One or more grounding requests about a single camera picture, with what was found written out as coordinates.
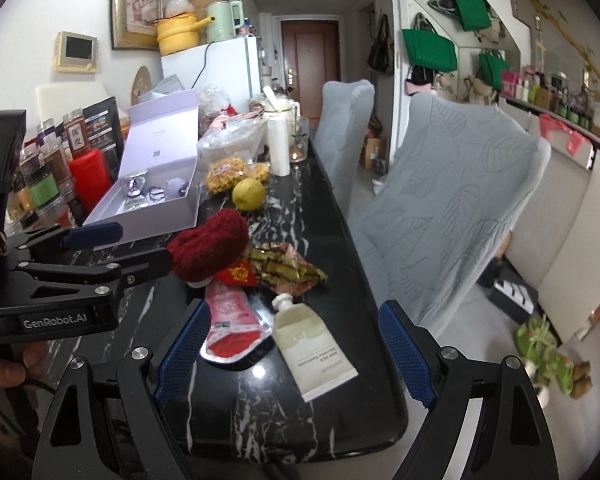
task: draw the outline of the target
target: doorway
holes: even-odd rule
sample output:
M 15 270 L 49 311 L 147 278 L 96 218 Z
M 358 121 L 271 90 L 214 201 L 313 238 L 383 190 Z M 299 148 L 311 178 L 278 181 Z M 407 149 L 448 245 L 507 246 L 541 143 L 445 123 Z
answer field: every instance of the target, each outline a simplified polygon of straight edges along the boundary
M 281 22 L 285 83 L 300 103 L 302 115 L 317 128 L 322 113 L 322 86 L 340 81 L 338 22 Z

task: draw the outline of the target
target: hand cream tube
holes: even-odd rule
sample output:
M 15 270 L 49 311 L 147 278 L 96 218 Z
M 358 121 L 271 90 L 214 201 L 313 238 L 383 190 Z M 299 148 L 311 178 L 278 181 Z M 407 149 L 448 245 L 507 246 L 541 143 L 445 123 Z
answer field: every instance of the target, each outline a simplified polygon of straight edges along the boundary
M 302 400 L 309 402 L 353 379 L 358 372 L 340 350 L 324 321 L 291 294 L 273 300 L 273 339 L 296 380 Z

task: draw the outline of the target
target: pink squeeze pouch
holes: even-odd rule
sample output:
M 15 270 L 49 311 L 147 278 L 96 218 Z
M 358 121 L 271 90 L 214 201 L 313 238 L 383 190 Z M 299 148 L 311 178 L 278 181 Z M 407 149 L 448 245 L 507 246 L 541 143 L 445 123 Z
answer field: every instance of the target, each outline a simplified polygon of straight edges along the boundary
M 271 327 L 253 311 L 240 287 L 213 280 L 206 286 L 205 301 L 211 310 L 211 330 L 200 355 L 207 361 L 238 362 L 271 335 Z

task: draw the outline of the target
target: human hand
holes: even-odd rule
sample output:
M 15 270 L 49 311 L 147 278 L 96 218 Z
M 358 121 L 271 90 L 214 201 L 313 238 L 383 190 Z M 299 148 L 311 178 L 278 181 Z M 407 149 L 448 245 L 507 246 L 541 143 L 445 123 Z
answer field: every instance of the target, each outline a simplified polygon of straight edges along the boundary
M 19 386 L 27 377 L 42 379 L 45 374 L 46 342 L 27 343 L 22 351 L 22 362 L 0 359 L 0 388 Z

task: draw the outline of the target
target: gray chair cover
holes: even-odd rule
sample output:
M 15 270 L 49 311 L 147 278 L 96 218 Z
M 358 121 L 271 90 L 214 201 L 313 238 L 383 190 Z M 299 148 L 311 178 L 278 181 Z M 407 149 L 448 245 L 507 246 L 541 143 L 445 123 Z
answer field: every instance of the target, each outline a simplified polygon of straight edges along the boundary
M 546 140 L 497 108 L 414 96 L 387 181 L 351 227 L 376 303 L 397 300 L 415 324 L 439 335 L 550 155 Z
M 322 115 L 314 149 L 345 218 L 373 107 L 374 87 L 365 79 L 356 83 L 329 81 L 322 87 Z

